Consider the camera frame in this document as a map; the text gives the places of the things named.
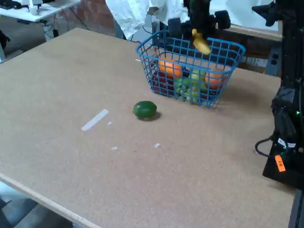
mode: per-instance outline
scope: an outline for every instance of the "orange label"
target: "orange label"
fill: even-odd
[[[279,169],[279,172],[284,172],[284,171],[286,171],[285,166],[284,166],[284,163],[283,163],[283,160],[282,160],[282,158],[281,158],[280,155],[276,155],[276,156],[275,156],[275,161],[276,161],[276,165],[277,165],[277,167],[278,167],[278,169]]]

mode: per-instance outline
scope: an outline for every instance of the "yellow banana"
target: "yellow banana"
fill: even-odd
[[[194,41],[193,41],[194,47],[202,54],[210,55],[211,49],[208,43],[203,39],[203,34],[198,33],[197,30],[194,28],[192,30],[192,35],[194,37]]]

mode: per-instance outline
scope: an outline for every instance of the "tabletop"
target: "tabletop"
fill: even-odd
[[[135,47],[74,29],[0,65],[0,180],[84,228],[287,227],[294,190],[254,153],[280,79],[236,69],[207,109],[151,92]]]
[[[257,28],[248,28],[238,25],[231,25],[228,29],[230,32],[236,32],[240,34],[245,34],[253,37],[270,39],[273,41],[282,41],[283,38],[283,23],[279,21],[278,23],[278,31],[267,30],[267,29],[257,29]]]
[[[7,17],[28,20],[32,22],[38,22],[42,19],[48,18],[64,9],[78,5],[81,0],[56,0],[54,2],[42,4],[39,8],[37,15],[32,15],[27,8],[21,9],[1,9],[0,15]]]

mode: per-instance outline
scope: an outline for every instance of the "white paper scrap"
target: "white paper scrap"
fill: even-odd
[[[96,123],[98,123],[98,121],[100,121],[102,118],[105,117],[105,115],[107,115],[109,113],[108,110],[104,109],[102,110],[100,113],[98,113],[92,120],[90,120],[89,122],[87,122],[86,125],[84,125],[81,130],[83,131],[87,131],[89,129],[91,129]]]

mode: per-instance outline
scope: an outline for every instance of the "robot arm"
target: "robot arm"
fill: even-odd
[[[230,27],[227,11],[210,15],[211,0],[184,0],[190,20],[180,23],[179,19],[168,21],[171,35],[187,34],[196,29],[204,37],[219,29]],[[256,144],[256,151],[267,157],[263,175],[304,190],[304,120],[302,113],[304,84],[304,1],[275,0],[268,5],[255,6],[253,11],[266,19],[266,25],[283,22],[281,86],[272,101],[275,129],[270,137]],[[258,150],[259,144],[272,140],[270,153]],[[284,173],[279,172],[275,156],[281,156]]]

